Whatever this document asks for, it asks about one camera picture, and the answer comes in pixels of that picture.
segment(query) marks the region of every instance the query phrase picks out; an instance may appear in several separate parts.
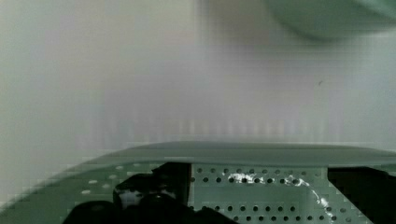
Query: metal plate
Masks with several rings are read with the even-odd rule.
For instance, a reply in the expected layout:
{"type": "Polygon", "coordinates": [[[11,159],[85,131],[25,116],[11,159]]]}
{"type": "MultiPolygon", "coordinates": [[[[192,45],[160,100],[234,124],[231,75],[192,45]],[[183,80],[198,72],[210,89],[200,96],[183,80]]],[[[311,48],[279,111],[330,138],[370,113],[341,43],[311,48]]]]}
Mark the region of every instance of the metal plate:
{"type": "MultiPolygon", "coordinates": [[[[77,204],[112,201],[117,184],[161,164],[127,163],[53,179],[6,207],[0,223],[62,223],[77,204]]],[[[189,206],[214,208],[239,223],[371,223],[327,180],[327,168],[195,163],[189,206]]]]}

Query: hole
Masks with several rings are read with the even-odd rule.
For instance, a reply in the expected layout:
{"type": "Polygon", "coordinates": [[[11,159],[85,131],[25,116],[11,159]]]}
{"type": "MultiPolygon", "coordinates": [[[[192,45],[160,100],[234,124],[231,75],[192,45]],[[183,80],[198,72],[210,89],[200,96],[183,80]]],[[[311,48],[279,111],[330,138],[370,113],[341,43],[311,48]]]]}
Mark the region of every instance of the hole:
{"type": "Polygon", "coordinates": [[[99,212],[99,211],[102,211],[103,209],[104,209],[104,207],[101,204],[96,204],[91,207],[91,211],[93,211],[93,212],[99,212]]]}
{"type": "Polygon", "coordinates": [[[84,189],[84,190],[81,192],[81,194],[90,194],[90,193],[91,193],[91,191],[88,190],[88,189],[84,189]]]}

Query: white ceiling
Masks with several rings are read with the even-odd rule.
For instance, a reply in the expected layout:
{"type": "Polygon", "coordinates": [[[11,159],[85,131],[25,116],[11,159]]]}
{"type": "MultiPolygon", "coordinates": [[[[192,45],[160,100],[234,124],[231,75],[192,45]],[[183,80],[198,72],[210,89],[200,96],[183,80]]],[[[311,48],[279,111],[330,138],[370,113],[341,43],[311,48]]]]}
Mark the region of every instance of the white ceiling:
{"type": "Polygon", "coordinates": [[[155,142],[396,151],[396,32],[303,39],[263,1],[0,1],[0,201],[155,142]]]}

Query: black object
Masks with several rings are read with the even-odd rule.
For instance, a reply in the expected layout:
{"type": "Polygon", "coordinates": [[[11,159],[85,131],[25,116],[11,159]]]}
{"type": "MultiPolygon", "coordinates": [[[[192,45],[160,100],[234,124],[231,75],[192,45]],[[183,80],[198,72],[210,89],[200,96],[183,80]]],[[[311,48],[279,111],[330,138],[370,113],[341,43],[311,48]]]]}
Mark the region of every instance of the black object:
{"type": "Polygon", "coordinates": [[[396,177],[376,169],[329,168],[329,180],[374,224],[396,223],[396,177]]]}
{"type": "Polygon", "coordinates": [[[113,190],[113,203],[76,206],[64,224],[236,224],[224,215],[187,206],[191,165],[168,162],[152,174],[134,175],[113,190]]]}
{"type": "Polygon", "coordinates": [[[159,192],[175,193],[176,200],[187,205],[190,193],[191,164],[168,162],[152,170],[152,173],[157,181],[159,192]]]}
{"type": "Polygon", "coordinates": [[[155,187],[156,183],[152,175],[133,175],[122,183],[118,184],[113,190],[113,203],[120,209],[124,209],[125,202],[122,201],[120,195],[125,191],[136,194],[136,197],[143,198],[148,195],[155,187]]]}
{"type": "Polygon", "coordinates": [[[113,224],[118,223],[120,211],[110,202],[93,201],[73,208],[64,224],[113,224]]]}

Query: perforated metal tray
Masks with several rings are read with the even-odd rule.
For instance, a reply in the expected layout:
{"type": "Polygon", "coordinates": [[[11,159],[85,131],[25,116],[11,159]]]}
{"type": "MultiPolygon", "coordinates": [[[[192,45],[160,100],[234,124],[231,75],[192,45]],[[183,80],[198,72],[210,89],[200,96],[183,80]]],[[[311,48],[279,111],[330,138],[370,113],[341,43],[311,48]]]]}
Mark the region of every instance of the perforated metal tray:
{"type": "Polygon", "coordinates": [[[237,157],[235,161],[215,163],[213,158],[176,157],[172,153],[164,157],[164,147],[145,150],[159,157],[142,157],[136,150],[133,157],[127,150],[43,182],[3,207],[0,223],[62,223],[77,204],[112,202],[117,184],[128,176],[150,173],[166,161],[192,162],[189,206],[195,210],[211,207],[239,223],[372,223],[329,182],[327,166],[257,165],[246,161],[239,165],[244,163],[235,162],[237,157]]]}

